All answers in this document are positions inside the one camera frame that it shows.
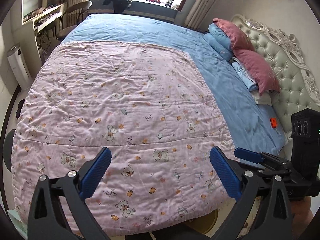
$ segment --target pink pillow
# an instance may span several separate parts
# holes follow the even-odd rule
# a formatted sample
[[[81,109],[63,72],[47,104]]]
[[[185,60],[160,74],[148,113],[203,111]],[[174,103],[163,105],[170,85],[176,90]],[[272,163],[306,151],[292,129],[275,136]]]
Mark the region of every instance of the pink pillow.
[[[218,18],[213,19],[213,22],[229,37],[232,50],[248,49],[254,51],[250,39],[235,24]]]
[[[269,90],[280,92],[277,76],[263,57],[247,49],[234,49],[233,53],[258,83],[260,96]]]

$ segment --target upholstered headboard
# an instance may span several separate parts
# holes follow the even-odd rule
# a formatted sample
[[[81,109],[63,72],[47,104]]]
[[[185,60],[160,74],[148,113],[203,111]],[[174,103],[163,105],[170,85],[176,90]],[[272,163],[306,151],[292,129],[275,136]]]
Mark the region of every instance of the upholstered headboard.
[[[235,15],[231,21],[247,34],[256,52],[276,73],[281,92],[271,93],[271,102],[289,139],[293,113],[305,108],[320,111],[320,92],[311,70],[304,64],[296,38],[242,15]]]

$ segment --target human hand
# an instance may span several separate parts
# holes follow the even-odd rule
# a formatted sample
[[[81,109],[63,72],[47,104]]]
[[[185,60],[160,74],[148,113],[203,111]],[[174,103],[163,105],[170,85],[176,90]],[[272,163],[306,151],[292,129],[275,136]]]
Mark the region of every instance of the human hand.
[[[301,201],[291,201],[290,204],[291,213],[292,215],[294,214],[292,220],[292,234],[293,239],[297,239],[313,219],[313,214],[310,210],[311,198],[305,197]]]

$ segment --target blue blanket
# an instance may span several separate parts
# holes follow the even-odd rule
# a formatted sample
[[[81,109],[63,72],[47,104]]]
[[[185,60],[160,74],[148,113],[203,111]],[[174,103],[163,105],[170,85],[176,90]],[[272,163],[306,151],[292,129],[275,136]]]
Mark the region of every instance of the blue blanket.
[[[271,106],[257,106],[233,67],[203,39],[203,34],[169,23],[129,15],[90,15],[63,41],[152,43],[190,54],[228,124],[235,147],[278,155],[285,144]]]

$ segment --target computer monitor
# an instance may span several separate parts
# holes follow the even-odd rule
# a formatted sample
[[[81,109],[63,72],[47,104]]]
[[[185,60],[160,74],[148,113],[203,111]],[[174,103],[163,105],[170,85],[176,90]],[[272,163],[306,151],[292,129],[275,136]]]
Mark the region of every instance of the computer monitor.
[[[42,8],[42,0],[23,0],[23,17]]]

